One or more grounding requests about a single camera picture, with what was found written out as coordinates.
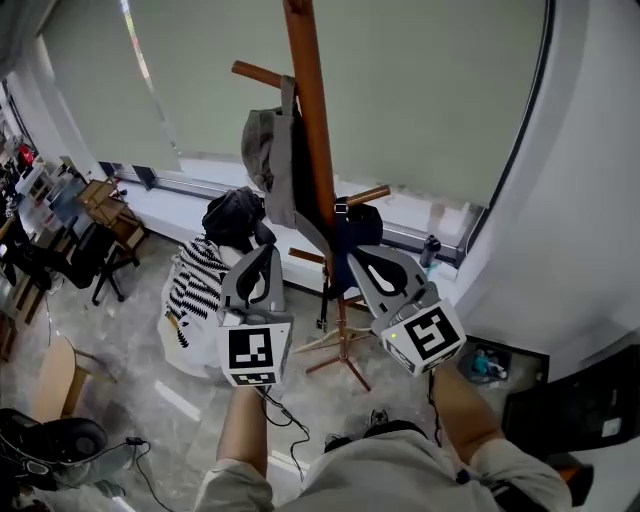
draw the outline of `black office chair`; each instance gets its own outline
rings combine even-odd
[[[124,295],[120,292],[113,273],[130,263],[134,266],[140,265],[140,262],[135,256],[120,259],[116,261],[118,256],[124,257],[127,253],[119,245],[115,245],[116,236],[108,227],[102,224],[92,223],[82,234],[80,238],[73,231],[73,226],[77,222],[78,218],[75,217],[71,223],[67,226],[67,233],[76,243],[76,248],[71,255],[71,268],[74,273],[73,282],[78,288],[88,288],[93,282],[93,278],[100,275],[98,285],[93,291],[91,302],[94,306],[100,304],[97,300],[100,290],[105,281],[109,281],[109,284],[116,292],[118,301],[124,301]],[[109,255],[109,251],[113,246],[113,251]]]

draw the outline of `gray shirt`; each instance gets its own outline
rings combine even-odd
[[[569,490],[558,473],[504,439],[485,443],[464,466],[413,431],[352,442],[311,467],[301,495],[282,512],[465,511],[498,512],[490,487],[506,482],[549,512],[571,508]],[[271,511],[271,487],[250,465],[223,459],[209,471],[196,512]]]

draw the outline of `wooden chair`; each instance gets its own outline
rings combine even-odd
[[[106,376],[78,364],[78,356],[97,363]],[[108,374],[102,361],[91,354],[76,350],[65,337],[57,337],[47,350],[40,376],[34,388],[31,417],[40,422],[72,416],[88,376],[105,382],[116,380]]]

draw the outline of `blue object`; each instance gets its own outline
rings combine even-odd
[[[478,350],[473,359],[473,371],[480,375],[489,373],[489,358],[483,350]]]

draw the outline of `forearm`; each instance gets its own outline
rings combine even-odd
[[[233,459],[252,465],[262,476],[267,474],[267,420],[262,398],[250,387],[236,388],[229,403],[218,460]]]
[[[466,464],[484,443],[504,437],[496,415],[453,363],[438,366],[433,399],[447,437]]]

